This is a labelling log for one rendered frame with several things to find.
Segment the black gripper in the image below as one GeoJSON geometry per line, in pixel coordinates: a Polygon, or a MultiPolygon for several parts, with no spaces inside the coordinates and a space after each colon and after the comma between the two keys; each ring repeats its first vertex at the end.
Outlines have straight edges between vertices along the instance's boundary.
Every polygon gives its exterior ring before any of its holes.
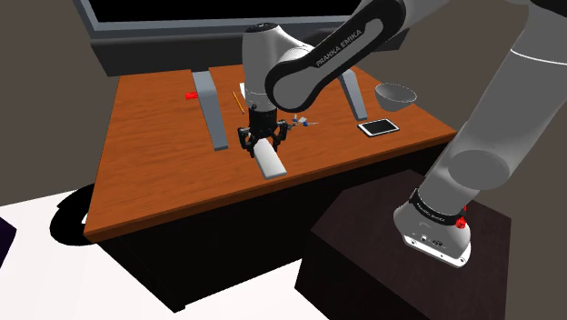
{"type": "Polygon", "coordinates": [[[275,152],[278,146],[287,137],[289,125],[285,120],[277,122],[277,110],[260,111],[258,108],[249,109],[249,127],[239,127],[237,133],[242,149],[246,150],[254,158],[254,147],[257,138],[272,138],[272,147],[275,152]]]}

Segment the white rectangular bar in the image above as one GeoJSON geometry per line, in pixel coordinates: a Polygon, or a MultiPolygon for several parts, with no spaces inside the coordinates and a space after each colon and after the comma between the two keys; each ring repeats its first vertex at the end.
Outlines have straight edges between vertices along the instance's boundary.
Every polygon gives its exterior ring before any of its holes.
{"type": "Polygon", "coordinates": [[[266,180],[287,174],[278,154],[266,138],[260,139],[254,145],[254,158],[266,180]]]}

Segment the small blue and white object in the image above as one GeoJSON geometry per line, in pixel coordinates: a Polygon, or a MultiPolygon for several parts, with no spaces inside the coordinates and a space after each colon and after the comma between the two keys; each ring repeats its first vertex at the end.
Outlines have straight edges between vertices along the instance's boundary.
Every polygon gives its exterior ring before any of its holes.
{"type": "Polygon", "coordinates": [[[298,117],[297,115],[294,115],[293,118],[292,118],[292,122],[287,125],[287,128],[289,130],[292,130],[293,128],[300,127],[300,126],[308,127],[308,126],[313,126],[313,125],[318,125],[318,122],[309,122],[306,117],[298,117]]]}

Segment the grey monitor with two legs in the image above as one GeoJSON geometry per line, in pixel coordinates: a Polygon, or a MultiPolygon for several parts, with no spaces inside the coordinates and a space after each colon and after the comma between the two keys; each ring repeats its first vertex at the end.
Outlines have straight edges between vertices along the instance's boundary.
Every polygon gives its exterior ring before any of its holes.
{"type": "Polygon", "coordinates": [[[227,146],[216,66],[244,65],[250,108],[298,113],[403,33],[410,0],[73,0],[110,75],[188,69],[217,150],[227,146]]]}

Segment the wooden desk with dark base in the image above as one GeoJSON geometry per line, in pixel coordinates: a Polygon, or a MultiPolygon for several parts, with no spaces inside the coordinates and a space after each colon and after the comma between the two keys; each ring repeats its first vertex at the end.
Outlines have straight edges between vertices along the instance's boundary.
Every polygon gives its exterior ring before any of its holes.
{"type": "Polygon", "coordinates": [[[369,137],[332,82],[279,146],[282,177],[265,179],[239,144],[241,66],[215,67],[228,146],[213,148],[188,70],[120,78],[85,236],[170,312],[299,259],[311,228],[345,189],[429,170],[454,137],[411,105],[397,131],[369,137]]]}

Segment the white smartphone with black screen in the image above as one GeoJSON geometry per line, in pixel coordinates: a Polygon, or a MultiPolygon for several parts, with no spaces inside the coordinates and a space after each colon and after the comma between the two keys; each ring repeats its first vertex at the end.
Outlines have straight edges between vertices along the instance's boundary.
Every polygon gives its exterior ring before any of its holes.
{"type": "Polygon", "coordinates": [[[387,118],[360,123],[357,127],[368,137],[386,135],[400,130],[395,123],[387,118]]]}

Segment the grey bowl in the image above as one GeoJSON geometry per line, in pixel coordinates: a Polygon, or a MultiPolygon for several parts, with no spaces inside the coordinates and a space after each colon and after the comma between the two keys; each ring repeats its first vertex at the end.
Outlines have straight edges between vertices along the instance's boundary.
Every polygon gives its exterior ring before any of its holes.
{"type": "Polygon", "coordinates": [[[375,87],[374,92],[380,107],[388,112],[397,112],[417,99],[417,94],[412,89],[392,83],[381,83],[375,87]]]}

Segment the dark robot stand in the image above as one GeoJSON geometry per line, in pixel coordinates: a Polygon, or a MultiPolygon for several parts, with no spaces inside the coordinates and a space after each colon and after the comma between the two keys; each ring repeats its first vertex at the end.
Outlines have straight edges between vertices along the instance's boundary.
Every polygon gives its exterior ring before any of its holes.
{"type": "Polygon", "coordinates": [[[454,268],[394,226],[422,180],[407,170],[346,189],[313,226],[295,288],[328,320],[505,320],[511,218],[471,201],[471,259],[454,268]]]}

